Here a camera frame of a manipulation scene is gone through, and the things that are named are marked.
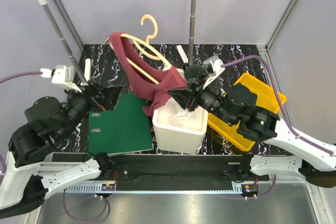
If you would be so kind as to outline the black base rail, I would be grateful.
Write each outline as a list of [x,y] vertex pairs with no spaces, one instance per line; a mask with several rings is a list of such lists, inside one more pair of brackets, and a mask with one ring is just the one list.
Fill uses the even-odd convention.
[[234,184],[268,181],[251,172],[252,155],[124,154],[110,157],[105,180],[117,179],[119,193],[221,193]]

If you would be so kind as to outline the green binder folder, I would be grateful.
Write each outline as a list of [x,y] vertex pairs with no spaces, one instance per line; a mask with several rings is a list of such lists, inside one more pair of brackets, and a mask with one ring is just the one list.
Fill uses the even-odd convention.
[[113,111],[89,113],[88,150],[94,154],[123,154],[153,148],[147,102],[132,93],[121,94]]

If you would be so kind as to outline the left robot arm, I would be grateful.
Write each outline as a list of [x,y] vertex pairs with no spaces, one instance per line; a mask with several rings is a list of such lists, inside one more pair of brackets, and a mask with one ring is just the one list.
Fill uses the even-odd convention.
[[42,97],[25,111],[27,124],[13,133],[2,163],[2,219],[29,213],[55,193],[82,181],[107,180],[113,175],[113,163],[107,153],[95,154],[62,172],[40,176],[38,171],[45,158],[68,141],[90,111],[112,111],[122,89],[90,82],[79,91],[69,91],[64,104],[55,97]]

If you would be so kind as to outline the white styrofoam box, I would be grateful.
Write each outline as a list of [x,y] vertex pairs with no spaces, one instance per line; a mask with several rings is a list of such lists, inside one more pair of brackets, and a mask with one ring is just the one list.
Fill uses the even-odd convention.
[[183,110],[167,93],[169,88],[186,85],[183,70],[164,68],[168,75],[164,89],[156,94],[153,103],[153,129],[158,148],[162,151],[198,154],[207,128],[208,112],[198,107],[195,111]]

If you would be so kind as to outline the aluminium frame post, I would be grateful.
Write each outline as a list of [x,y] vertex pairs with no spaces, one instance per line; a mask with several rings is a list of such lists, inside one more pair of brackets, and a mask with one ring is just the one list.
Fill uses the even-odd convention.
[[288,20],[288,18],[290,17],[294,7],[296,6],[297,2],[299,0],[290,0],[287,7],[285,8],[285,11],[283,12],[278,24],[276,25],[276,28],[274,29],[274,31],[272,32],[268,42],[265,44],[265,48],[267,51],[269,51],[274,42],[276,41],[277,37],[279,36],[281,30],[283,29],[286,21]]

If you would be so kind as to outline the yellow plastic bin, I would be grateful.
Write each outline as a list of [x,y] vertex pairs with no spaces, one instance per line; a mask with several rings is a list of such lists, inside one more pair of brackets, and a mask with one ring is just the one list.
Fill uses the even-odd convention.
[[[274,114],[280,110],[274,89],[249,73],[242,74],[228,90],[229,98],[237,98],[240,105],[261,107]],[[255,142],[237,132],[239,124],[227,124],[215,115],[209,114],[207,125],[243,152],[248,152]]]

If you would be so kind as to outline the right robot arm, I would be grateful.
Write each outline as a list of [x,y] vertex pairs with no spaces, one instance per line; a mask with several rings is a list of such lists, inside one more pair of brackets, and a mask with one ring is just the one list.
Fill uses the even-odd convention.
[[238,167],[239,176],[285,174],[304,178],[323,188],[335,187],[335,145],[296,131],[284,119],[258,106],[257,94],[236,84],[225,95],[207,86],[206,79],[195,80],[185,88],[171,89],[168,94],[184,110],[201,107],[226,125],[237,125],[237,134],[254,142],[265,142],[287,150],[290,156],[257,157]]

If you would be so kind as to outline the dark green mug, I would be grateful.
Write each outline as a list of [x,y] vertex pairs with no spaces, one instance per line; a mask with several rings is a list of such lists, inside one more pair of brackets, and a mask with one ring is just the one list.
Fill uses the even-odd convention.
[[207,76],[207,71],[200,65],[189,65],[185,63],[183,65],[184,78],[187,82],[192,82],[194,79]]

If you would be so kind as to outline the maroon tank top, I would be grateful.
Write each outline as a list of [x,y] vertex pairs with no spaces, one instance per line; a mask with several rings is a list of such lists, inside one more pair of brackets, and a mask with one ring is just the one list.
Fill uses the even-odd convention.
[[174,66],[164,71],[151,67],[136,52],[129,39],[122,37],[121,33],[112,33],[109,40],[127,74],[133,94],[150,102],[143,107],[145,115],[152,117],[155,110],[165,106],[171,98],[169,90],[187,86]]

